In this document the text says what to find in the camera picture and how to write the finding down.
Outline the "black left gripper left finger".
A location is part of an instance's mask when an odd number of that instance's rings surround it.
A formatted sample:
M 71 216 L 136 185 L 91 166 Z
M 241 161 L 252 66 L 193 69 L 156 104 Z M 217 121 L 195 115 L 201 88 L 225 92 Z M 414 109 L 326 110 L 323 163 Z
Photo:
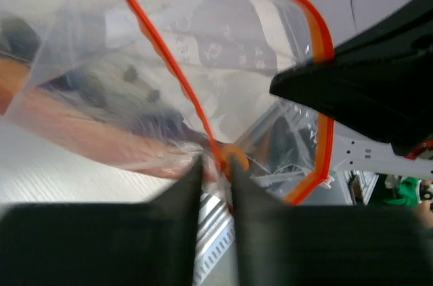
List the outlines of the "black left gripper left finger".
M 1 215 L 2 285 L 191 285 L 203 160 L 150 201 L 25 203 Z

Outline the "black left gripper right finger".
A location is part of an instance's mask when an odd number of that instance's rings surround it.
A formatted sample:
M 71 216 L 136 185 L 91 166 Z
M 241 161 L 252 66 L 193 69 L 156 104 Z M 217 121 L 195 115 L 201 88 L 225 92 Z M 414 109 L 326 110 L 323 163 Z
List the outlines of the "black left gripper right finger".
M 398 207 L 290 206 L 230 160 L 240 285 L 431 285 L 432 245 Z

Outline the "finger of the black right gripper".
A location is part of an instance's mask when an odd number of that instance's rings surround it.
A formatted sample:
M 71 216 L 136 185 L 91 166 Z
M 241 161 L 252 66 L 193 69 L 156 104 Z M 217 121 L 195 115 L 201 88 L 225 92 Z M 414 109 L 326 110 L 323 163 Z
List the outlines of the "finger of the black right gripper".
M 432 0 L 411 0 L 330 61 L 277 74 L 270 92 L 411 153 L 432 140 Z

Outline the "clear zip bag orange zipper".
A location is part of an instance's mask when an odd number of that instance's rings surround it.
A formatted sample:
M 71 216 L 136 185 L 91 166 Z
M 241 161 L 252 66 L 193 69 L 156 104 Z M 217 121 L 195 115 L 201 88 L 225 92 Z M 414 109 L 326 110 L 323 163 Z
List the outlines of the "clear zip bag orange zipper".
M 1 0 L 1 57 L 30 68 L 23 91 L 198 152 L 217 197 L 230 158 L 292 204 L 332 182 L 334 121 L 269 89 L 284 70 L 333 54 L 309 0 Z M 90 160 L 1 114 L 4 201 L 135 201 L 180 176 Z

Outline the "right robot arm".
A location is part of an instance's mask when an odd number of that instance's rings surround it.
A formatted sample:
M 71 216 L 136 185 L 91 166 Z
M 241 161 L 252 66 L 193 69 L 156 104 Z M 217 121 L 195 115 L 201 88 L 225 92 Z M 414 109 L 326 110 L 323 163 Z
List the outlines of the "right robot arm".
M 338 46 L 277 74 L 271 94 L 336 121 L 332 169 L 432 178 L 432 0 L 411 0 Z

